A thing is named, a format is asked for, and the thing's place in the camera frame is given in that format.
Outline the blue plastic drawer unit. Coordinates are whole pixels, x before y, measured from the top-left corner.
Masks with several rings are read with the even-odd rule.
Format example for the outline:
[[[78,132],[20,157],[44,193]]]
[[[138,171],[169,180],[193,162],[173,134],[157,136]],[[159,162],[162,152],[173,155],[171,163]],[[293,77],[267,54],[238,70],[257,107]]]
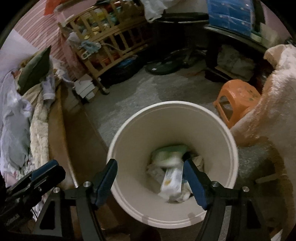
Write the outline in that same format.
[[[209,24],[250,37],[254,24],[252,1],[207,1]]]

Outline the orange plastic stool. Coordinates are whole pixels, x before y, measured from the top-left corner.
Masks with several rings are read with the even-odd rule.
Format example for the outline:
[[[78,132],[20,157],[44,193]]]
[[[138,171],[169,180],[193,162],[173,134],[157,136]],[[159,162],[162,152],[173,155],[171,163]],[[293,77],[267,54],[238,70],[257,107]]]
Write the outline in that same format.
[[[222,109],[222,104],[220,103],[222,97],[226,97],[232,107],[232,116],[230,118],[227,118],[226,113]],[[234,79],[227,81],[222,86],[213,105],[224,123],[231,129],[259,103],[260,97],[261,95],[255,87],[240,79]]]

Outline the white plastic trash bucket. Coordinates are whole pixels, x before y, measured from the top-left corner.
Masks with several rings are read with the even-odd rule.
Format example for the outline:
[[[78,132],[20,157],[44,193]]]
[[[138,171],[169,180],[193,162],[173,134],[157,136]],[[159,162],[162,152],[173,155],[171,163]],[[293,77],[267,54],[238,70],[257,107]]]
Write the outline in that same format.
[[[107,156],[118,163],[112,194],[121,208],[158,228],[201,222],[205,212],[185,180],[184,154],[191,154],[211,180],[234,187],[238,150],[216,114],[191,102],[166,101],[130,117],[115,134]]]

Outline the wooden baby crib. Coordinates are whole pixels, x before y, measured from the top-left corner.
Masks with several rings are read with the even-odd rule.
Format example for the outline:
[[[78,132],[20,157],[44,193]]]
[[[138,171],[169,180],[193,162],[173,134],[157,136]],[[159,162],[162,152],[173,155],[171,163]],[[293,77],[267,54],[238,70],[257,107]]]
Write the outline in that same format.
[[[72,51],[105,95],[109,91],[102,84],[101,75],[147,47],[146,24],[140,1],[97,1],[58,21]]]

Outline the grey blue blanket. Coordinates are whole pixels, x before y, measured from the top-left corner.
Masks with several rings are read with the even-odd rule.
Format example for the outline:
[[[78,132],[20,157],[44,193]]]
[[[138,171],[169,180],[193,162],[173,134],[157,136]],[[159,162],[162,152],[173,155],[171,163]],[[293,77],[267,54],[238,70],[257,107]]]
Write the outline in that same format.
[[[1,173],[14,173],[29,160],[33,107],[16,90],[12,73],[1,82]]]

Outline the dark green pillow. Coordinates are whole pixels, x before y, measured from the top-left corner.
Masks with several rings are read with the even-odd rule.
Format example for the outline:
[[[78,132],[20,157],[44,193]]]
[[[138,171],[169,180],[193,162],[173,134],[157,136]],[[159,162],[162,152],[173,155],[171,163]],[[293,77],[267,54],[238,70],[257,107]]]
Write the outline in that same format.
[[[22,72],[18,79],[19,94],[24,95],[30,88],[41,82],[45,78],[50,69],[50,52],[51,46],[38,52],[27,64],[22,68]]]

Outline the green white milk carton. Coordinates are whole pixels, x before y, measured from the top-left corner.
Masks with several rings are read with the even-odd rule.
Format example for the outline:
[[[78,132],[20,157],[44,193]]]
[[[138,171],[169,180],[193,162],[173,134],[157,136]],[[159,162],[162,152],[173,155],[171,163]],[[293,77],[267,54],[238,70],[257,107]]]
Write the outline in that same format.
[[[167,168],[159,196],[166,201],[178,198],[182,193],[183,165]]]

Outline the cream quilted bed cover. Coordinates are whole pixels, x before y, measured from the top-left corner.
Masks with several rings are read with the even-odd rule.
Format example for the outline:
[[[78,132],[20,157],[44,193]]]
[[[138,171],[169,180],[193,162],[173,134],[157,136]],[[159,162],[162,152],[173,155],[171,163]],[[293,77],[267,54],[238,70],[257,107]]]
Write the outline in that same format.
[[[30,125],[30,158],[24,172],[36,170],[49,161],[48,107],[44,103],[43,88],[37,84],[23,96],[33,107]]]

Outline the white plastic bag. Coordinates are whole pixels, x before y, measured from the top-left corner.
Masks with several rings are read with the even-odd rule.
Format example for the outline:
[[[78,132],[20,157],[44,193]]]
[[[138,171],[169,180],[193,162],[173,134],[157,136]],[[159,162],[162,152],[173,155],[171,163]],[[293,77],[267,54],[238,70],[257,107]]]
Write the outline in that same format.
[[[144,6],[144,16],[149,23],[161,18],[168,8],[177,4],[180,0],[140,0]]]

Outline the pink fluffy towel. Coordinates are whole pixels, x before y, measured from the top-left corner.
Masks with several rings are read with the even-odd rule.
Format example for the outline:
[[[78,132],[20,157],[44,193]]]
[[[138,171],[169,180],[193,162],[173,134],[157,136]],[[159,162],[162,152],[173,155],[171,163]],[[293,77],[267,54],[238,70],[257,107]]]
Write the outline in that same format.
[[[295,226],[295,46],[271,47],[264,59],[274,70],[267,77],[259,103],[230,131],[237,145],[268,140],[281,157],[280,179],[287,205],[282,237],[287,237]]]

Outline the green white snack bag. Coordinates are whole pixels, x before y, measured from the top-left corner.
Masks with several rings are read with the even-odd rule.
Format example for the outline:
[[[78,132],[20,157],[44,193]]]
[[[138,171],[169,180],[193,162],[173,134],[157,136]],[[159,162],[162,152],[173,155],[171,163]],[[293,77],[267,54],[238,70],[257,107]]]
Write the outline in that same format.
[[[152,152],[151,163],[160,168],[171,168],[183,164],[183,156],[190,151],[187,145],[174,145],[159,148]]]

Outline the brown wooden bed frame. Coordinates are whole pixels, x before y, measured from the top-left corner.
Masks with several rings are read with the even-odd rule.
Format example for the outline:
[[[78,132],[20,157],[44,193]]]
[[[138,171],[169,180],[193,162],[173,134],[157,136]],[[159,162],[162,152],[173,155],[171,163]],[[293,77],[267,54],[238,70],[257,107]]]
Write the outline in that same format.
[[[49,158],[65,169],[63,189],[78,187],[104,169],[107,146],[71,89],[60,85],[49,116]]]

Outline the black fan base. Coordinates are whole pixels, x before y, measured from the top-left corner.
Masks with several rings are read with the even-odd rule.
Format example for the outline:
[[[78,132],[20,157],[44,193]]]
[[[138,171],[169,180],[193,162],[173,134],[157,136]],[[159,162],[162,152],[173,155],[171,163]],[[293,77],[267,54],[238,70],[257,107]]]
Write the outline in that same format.
[[[163,61],[148,64],[145,70],[152,75],[168,75],[179,71],[182,66],[182,62],[179,61]]]

